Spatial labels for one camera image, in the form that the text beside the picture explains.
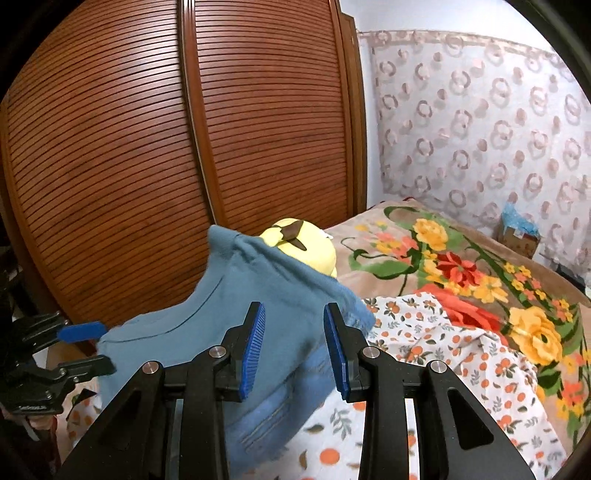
silver screw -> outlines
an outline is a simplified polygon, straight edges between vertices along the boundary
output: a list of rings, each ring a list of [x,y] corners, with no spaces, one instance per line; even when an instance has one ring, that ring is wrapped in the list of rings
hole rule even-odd
[[[362,353],[367,358],[376,358],[377,356],[379,356],[379,348],[376,348],[374,346],[367,346],[362,350]]]
[[[142,372],[144,372],[145,374],[151,375],[153,373],[156,373],[158,371],[158,362],[155,362],[154,360],[150,360],[149,362],[146,362],[142,365]]]
[[[221,358],[226,355],[228,351],[221,345],[213,346],[209,349],[209,356],[212,358]]]
[[[431,362],[431,370],[433,370],[436,374],[442,374],[445,370],[447,370],[447,365],[441,360],[435,360]]]

blue cloth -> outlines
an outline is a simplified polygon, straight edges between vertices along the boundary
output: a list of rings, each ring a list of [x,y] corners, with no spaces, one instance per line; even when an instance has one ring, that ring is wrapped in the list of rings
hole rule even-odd
[[[173,307],[139,315],[102,337],[98,352],[117,372],[100,377],[103,405],[149,360],[188,362],[241,325],[252,301],[265,305],[266,328],[254,388],[243,403],[224,403],[232,476],[280,455],[335,387],[323,310],[335,301],[347,325],[364,334],[373,314],[334,278],[219,226],[208,232],[207,270],[194,292]]]

triangular cutout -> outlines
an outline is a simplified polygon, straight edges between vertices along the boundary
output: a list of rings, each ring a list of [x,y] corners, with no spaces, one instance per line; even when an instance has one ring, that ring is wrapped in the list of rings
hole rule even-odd
[[[458,390],[451,389],[447,392],[447,398],[452,407],[457,438],[462,450],[471,450],[492,443],[494,440],[492,433],[482,423],[462,394]]]

stuffed animal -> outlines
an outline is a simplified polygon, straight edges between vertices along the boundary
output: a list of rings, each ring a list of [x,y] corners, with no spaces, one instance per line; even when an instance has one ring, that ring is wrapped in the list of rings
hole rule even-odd
[[[336,251],[326,233],[310,222],[285,218],[275,222],[260,237],[269,247],[336,278]]]

wooden wardrobe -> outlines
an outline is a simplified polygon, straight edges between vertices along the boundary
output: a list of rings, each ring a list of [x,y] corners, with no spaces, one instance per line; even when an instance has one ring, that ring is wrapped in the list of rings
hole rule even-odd
[[[118,325],[184,300],[207,229],[365,209],[336,0],[86,0],[0,106],[2,217],[44,310]]]

